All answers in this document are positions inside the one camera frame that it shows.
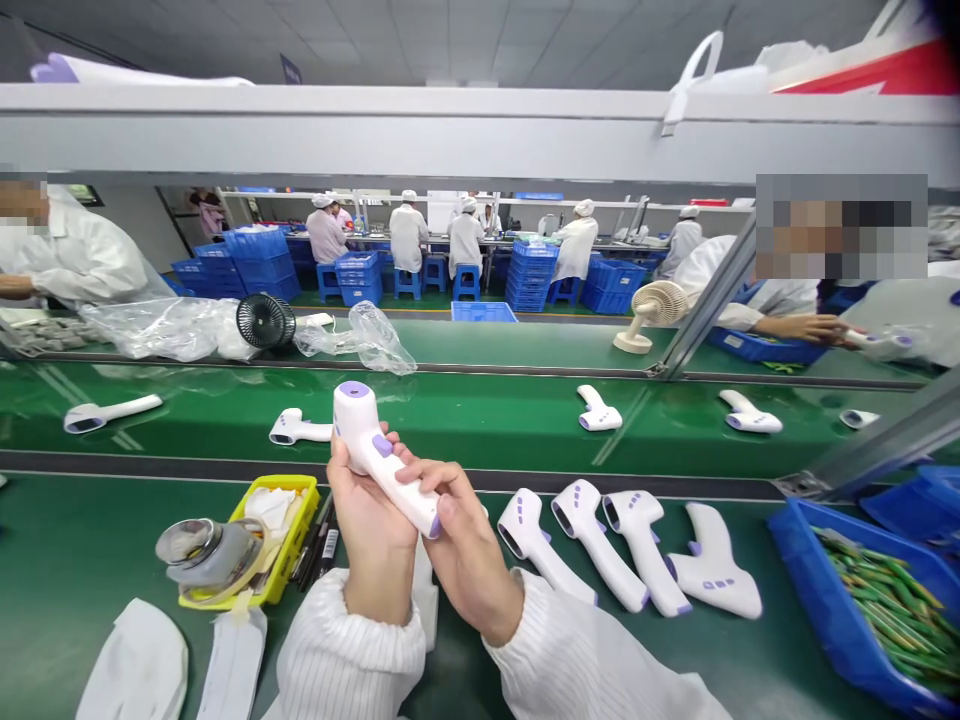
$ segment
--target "ceiling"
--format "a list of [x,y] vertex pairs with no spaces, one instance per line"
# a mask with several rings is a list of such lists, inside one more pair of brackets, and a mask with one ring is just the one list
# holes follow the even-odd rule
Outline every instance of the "ceiling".
[[[726,22],[720,69],[765,45],[859,42],[882,0],[0,0],[146,69],[282,83],[669,90]],[[44,47],[44,36],[37,42]]]

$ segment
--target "yellow tray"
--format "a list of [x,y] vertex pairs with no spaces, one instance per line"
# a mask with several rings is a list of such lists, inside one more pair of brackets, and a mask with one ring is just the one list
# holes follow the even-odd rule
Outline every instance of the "yellow tray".
[[[263,605],[268,603],[276,605],[283,597],[283,590],[293,574],[293,566],[300,556],[300,548],[306,540],[307,532],[310,529],[310,521],[313,519],[317,506],[320,505],[320,493],[317,492],[317,479],[310,475],[264,475],[254,480],[247,492],[244,494],[237,509],[230,516],[230,522],[240,520],[244,515],[247,506],[247,498],[257,488],[281,488],[283,490],[298,490],[303,498],[300,510],[297,511],[290,526],[290,531],[283,539],[280,546],[280,553],[277,555],[273,567],[270,569],[270,576],[267,578],[267,584],[263,592],[250,598],[251,605]],[[180,598],[180,606],[193,608],[194,610],[217,610],[223,612],[233,607],[236,602],[236,596],[224,600],[216,605],[197,605],[189,600]]]

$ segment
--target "clear plastic bag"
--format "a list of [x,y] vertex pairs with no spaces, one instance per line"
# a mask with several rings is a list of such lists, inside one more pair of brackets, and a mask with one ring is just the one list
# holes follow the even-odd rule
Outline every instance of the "clear plastic bag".
[[232,360],[253,357],[257,349],[240,337],[236,313],[236,300],[202,298],[167,298],[80,310],[81,317],[103,333],[121,355],[134,360],[157,356],[178,362],[201,360],[218,349]]
[[410,375],[417,371],[417,363],[411,357],[393,325],[373,303],[368,300],[350,308],[350,330],[328,332],[319,324],[298,323],[293,341],[307,357],[318,352],[327,355],[357,353],[364,367],[394,375]]

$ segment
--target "small desk fan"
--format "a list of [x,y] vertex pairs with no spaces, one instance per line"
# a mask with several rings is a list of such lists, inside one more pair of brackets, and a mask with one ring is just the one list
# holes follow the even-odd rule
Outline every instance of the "small desk fan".
[[297,317],[283,300],[256,293],[247,295],[237,306],[237,329],[248,343],[266,350],[293,340]]
[[663,326],[676,322],[687,312],[687,296],[676,283],[657,280],[637,290],[630,307],[635,313],[633,322],[629,329],[617,333],[613,345],[624,352],[645,355],[653,342],[640,334],[640,327],[644,323]]

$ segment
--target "white fan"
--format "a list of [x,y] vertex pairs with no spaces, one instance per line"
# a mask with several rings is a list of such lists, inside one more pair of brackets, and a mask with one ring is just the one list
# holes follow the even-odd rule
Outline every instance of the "white fan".
[[640,326],[644,323],[662,326],[676,322],[687,312],[687,296],[676,283],[657,280],[637,290],[630,306],[636,317],[629,329],[617,333],[613,344],[625,352],[645,355],[650,352],[653,343],[640,334]]

